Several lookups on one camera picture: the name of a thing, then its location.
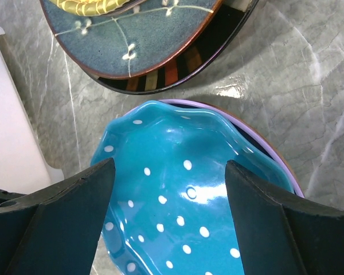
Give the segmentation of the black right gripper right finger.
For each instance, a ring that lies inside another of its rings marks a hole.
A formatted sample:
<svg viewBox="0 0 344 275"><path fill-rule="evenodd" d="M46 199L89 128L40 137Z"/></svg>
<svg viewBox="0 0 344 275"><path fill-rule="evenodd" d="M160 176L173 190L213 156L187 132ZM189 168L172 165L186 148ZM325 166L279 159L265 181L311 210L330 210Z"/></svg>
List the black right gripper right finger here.
<svg viewBox="0 0 344 275"><path fill-rule="evenodd" d="M225 185L245 274L344 274L344 210L301 198L232 160Z"/></svg>

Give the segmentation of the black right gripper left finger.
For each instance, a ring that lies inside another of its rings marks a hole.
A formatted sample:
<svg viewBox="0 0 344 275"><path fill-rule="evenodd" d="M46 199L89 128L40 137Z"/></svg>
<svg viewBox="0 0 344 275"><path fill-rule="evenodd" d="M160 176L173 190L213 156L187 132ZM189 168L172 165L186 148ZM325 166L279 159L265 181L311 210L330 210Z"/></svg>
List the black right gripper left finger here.
<svg viewBox="0 0 344 275"><path fill-rule="evenodd" d="M28 195L0 190L0 274L89 274L114 179L108 158Z"/></svg>

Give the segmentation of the turquoise polka dot plate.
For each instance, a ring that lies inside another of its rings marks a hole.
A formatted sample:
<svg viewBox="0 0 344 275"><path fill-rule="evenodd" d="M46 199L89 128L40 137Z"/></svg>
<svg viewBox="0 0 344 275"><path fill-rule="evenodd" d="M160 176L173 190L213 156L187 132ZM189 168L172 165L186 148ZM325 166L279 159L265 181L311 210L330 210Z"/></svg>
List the turquoise polka dot plate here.
<svg viewBox="0 0 344 275"><path fill-rule="evenodd" d="M243 274L225 187L230 160L298 190L253 129L188 100L147 101L111 121L92 164L108 158L115 181L102 237L121 274Z"/></svg>

